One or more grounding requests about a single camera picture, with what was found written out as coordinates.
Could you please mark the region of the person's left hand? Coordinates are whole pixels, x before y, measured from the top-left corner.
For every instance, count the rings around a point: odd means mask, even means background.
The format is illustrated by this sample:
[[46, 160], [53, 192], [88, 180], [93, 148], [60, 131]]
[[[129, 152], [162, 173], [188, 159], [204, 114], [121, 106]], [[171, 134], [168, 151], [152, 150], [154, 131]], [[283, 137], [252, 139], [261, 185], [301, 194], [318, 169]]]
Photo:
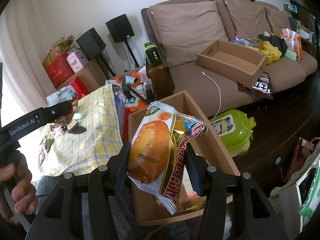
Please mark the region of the person's left hand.
[[36, 196], [35, 186], [31, 183], [32, 174], [23, 154], [17, 165], [10, 163], [1, 167], [1, 184], [14, 176], [18, 178], [16, 186], [11, 191], [15, 201], [14, 210], [20, 215], [31, 215], [35, 213], [39, 199]]

